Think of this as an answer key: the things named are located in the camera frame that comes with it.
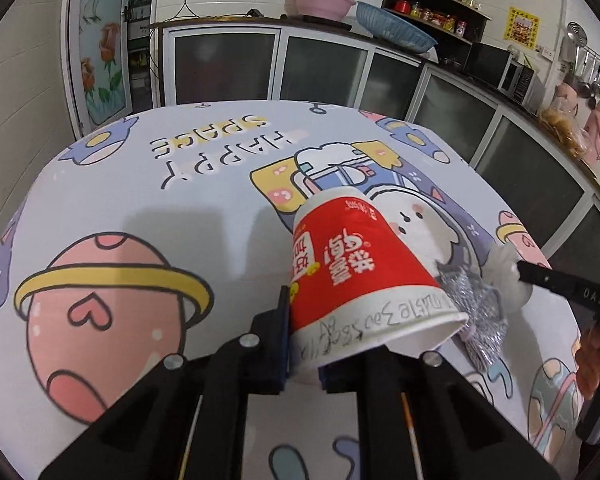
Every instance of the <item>yellow planet ring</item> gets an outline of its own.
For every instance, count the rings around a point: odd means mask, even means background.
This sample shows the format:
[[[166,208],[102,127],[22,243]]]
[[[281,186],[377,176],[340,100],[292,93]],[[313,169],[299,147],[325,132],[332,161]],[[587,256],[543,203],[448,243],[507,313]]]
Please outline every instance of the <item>yellow planet ring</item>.
[[[508,237],[518,233],[528,234],[528,231],[522,224],[503,224],[496,229],[496,236],[501,242],[505,242]]]
[[[111,132],[102,132],[101,134],[97,134],[95,137],[93,137],[93,139],[89,139],[85,146],[87,148],[92,148],[93,146],[96,146],[101,142],[104,142],[105,140],[109,139],[110,136]]]
[[[53,267],[29,276],[16,290],[15,307],[19,310],[25,298],[42,290],[81,286],[113,286],[179,292],[195,300],[200,306],[200,312],[204,312],[211,303],[208,285],[185,270],[152,266],[106,265]]]

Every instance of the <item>plastic bag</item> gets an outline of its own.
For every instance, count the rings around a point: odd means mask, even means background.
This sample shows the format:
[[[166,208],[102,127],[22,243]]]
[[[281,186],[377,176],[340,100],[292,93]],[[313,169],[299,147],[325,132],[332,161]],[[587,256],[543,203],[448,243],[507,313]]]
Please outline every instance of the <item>plastic bag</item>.
[[[589,149],[587,136],[583,133],[573,107],[564,97],[556,97],[538,117],[540,125],[558,140],[573,158],[584,158]]]

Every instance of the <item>paper cup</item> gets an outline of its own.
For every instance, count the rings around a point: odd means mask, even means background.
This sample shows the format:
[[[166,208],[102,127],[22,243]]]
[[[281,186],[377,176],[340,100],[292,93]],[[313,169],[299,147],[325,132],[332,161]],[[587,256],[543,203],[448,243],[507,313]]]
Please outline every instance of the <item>paper cup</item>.
[[[321,191],[296,213],[290,302],[293,374],[396,338],[419,356],[467,321],[353,187]]]

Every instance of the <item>cartoon printed tablecloth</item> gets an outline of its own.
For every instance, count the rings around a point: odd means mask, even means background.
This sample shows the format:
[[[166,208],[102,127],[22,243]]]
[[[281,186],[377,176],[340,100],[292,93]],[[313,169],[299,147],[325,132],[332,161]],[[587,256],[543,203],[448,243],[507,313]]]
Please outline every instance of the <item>cartoon printed tablecloth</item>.
[[[36,478],[163,357],[214,352],[276,306],[295,212],[355,186],[434,270],[496,240],[548,265],[502,199],[433,132],[333,105],[160,108],[50,162],[0,240],[0,448]],[[445,357],[553,461],[582,405],[567,302],[534,290],[503,359]],[[400,340],[391,343],[400,349]],[[359,478],[356,401],[289,382],[250,400],[245,479]]]

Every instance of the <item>pink planet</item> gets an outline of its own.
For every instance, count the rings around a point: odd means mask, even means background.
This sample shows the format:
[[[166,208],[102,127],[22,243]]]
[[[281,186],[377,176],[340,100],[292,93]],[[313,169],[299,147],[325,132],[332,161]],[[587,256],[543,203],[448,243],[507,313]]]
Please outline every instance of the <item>pink planet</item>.
[[[93,235],[49,266],[167,261],[138,238]],[[40,385],[65,413],[93,422],[165,356],[182,350],[182,298],[142,288],[66,286],[36,292],[27,348]]]

